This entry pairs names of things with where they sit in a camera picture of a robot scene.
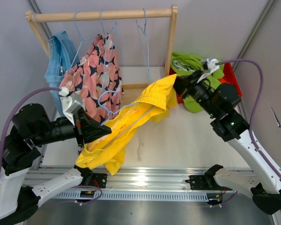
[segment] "light blue denim garment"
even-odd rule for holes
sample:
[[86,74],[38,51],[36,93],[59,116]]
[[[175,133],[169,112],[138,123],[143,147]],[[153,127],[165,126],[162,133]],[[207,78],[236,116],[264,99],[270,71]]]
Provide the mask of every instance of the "light blue denim garment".
[[[64,73],[71,68],[71,64],[77,53],[73,41],[65,31],[61,31],[51,36],[52,56],[49,61],[48,69],[45,74],[50,87],[59,88],[64,78]],[[79,57],[74,60],[74,64],[79,63]],[[62,106],[57,91],[51,91],[55,106],[61,116],[63,116]]]

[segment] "yellow cloth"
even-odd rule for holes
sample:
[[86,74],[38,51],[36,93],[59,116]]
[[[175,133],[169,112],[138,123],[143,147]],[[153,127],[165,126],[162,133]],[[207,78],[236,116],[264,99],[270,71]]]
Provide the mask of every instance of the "yellow cloth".
[[76,165],[94,169],[105,164],[111,175],[114,175],[124,162],[125,146],[136,133],[136,128],[148,120],[161,121],[170,114],[168,107],[176,107],[177,98],[173,89],[175,79],[176,74],[152,83],[135,101],[138,104],[122,109],[115,119],[106,122],[105,125],[112,129],[112,133],[86,144]]

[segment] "perforated metal strip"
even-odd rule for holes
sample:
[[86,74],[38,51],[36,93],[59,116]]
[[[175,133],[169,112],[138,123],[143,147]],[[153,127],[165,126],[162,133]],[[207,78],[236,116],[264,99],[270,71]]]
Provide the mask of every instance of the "perforated metal strip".
[[[80,191],[68,190],[55,196],[58,199],[92,199],[80,197]],[[167,192],[124,192],[106,191],[103,192],[101,200],[133,200],[133,201],[178,201],[178,202],[207,202],[206,193],[167,193]]]

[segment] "yellow shirt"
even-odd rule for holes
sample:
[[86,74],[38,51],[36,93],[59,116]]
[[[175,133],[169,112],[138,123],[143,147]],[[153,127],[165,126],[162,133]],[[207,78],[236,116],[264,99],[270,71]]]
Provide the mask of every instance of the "yellow shirt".
[[148,120],[161,121],[170,114],[168,107],[177,106],[173,89],[176,76],[170,75],[152,83],[135,101],[138,104],[122,109],[115,119],[106,122],[112,133],[85,144],[76,165],[94,169],[105,164],[114,175],[124,162],[125,146],[136,133],[136,128]]

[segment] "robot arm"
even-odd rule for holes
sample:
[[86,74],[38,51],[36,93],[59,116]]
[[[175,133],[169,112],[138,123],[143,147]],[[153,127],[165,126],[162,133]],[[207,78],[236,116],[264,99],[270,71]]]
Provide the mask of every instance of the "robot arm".
[[50,122],[40,104],[24,106],[12,121],[5,139],[0,172],[0,224],[13,225],[30,218],[47,200],[71,187],[92,184],[92,171],[74,166],[67,173],[33,187],[23,187],[32,162],[40,156],[36,146],[76,138],[78,146],[92,142],[111,129],[89,117],[82,98],[73,93],[62,100],[65,117]]
[[182,98],[191,96],[210,115],[213,130],[228,142],[247,162],[257,178],[249,178],[230,172],[220,165],[211,167],[205,174],[212,185],[229,187],[252,198],[265,213],[273,214],[281,209],[281,168],[258,143],[256,149],[249,135],[249,124],[234,109],[241,101],[236,88],[222,83],[212,89],[206,77],[219,66],[216,59],[202,61],[204,71],[178,77],[174,89]]

